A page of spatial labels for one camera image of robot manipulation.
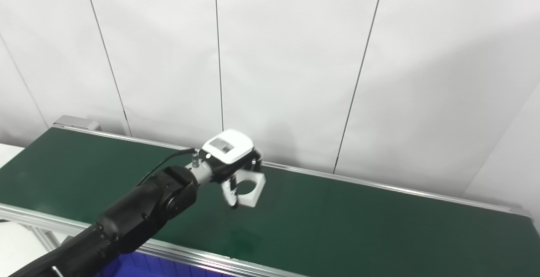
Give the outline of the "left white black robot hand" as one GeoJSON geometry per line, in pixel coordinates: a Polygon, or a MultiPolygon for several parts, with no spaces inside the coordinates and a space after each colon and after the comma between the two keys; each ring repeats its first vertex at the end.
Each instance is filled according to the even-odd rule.
{"type": "Polygon", "coordinates": [[[231,208],[254,208],[262,194],[266,177],[262,154],[253,140],[241,131],[228,129],[205,142],[198,160],[190,165],[199,185],[218,183],[231,208]]]}

